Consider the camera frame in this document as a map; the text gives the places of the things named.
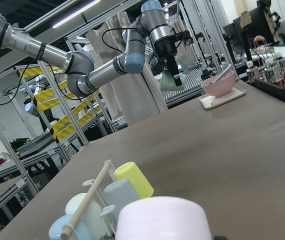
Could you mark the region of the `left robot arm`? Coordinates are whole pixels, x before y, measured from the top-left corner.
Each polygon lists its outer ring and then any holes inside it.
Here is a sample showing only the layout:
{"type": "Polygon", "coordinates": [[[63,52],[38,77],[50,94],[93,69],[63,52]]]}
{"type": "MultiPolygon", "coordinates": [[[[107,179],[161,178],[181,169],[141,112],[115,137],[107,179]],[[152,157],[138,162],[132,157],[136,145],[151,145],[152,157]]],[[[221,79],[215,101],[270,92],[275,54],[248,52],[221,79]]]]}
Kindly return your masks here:
{"type": "Polygon", "coordinates": [[[174,84],[182,81],[175,61],[176,42],[188,46],[192,37],[185,30],[172,33],[165,13],[158,0],[148,0],[140,8],[141,15],[129,27],[122,29],[125,51],[120,51],[113,59],[95,68],[95,61],[85,51],[63,51],[39,41],[22,31],[15,30],[0,13],[0,49],[22,52],[37,61],[48,62],[60,68],[67,75],[68,89],[78,97],[87,97],[101,86],[126,75],[143,72],[145,66],[146,39],[160,61],[165,62],[174,84]]]}

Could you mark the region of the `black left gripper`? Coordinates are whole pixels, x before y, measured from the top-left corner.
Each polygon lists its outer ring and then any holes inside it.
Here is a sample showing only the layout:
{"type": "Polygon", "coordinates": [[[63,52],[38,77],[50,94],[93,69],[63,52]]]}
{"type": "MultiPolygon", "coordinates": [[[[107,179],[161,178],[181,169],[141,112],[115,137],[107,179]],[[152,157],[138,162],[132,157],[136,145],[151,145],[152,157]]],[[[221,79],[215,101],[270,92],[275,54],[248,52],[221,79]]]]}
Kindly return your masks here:
{"type": "Polygon", "coordinates": [[[177,87],[182,85],[182,81],[180,79],[179,69],[174,56],[178,53],[177,48],[181,43],[184,43],[185,46],[189,46],[192,43],[192,37],[188,30],[164,36],[153,43],[157,57],[160,60],[164,60],[166,58],[167,69],[171,73],[177,87]]]}

